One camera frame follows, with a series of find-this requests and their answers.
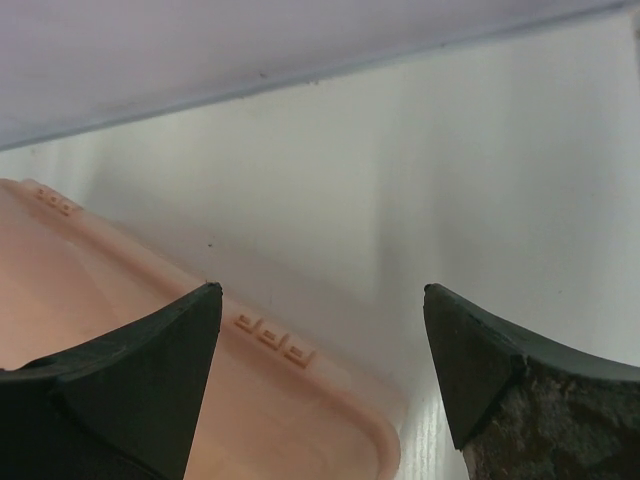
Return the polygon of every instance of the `orange tray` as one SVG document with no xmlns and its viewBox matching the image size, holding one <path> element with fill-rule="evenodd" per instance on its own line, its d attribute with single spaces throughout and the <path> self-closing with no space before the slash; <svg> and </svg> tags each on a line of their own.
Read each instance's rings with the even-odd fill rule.
<svg viewBox="0 0 640 480">
<path fill-rule="evenodd" d="M 0 180 L 0 366 L 73 347 L 204 283 L 33 180 Z M 187 480 L 389 480 L 405 404 L 229 295 Z"/>
</svg>

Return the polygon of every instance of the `white panel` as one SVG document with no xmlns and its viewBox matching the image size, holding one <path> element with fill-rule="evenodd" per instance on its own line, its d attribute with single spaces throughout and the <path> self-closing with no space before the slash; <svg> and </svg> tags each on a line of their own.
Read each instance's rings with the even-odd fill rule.
<svg viewBox="0 0 640 480">
<path fill-rule="evenodd" d="M 34 158 L 39 180 L 396 382 L 411 399 L 398 478 L 463 480 L 426 283 L 640 365 L 635 55 L 628 17 L 612 16 L 16 150 L 0 167 Z"/>
<path fill-rule="evenodd" d="M 0 148 L 632 0 L 4 0 Z"/>
</svg>

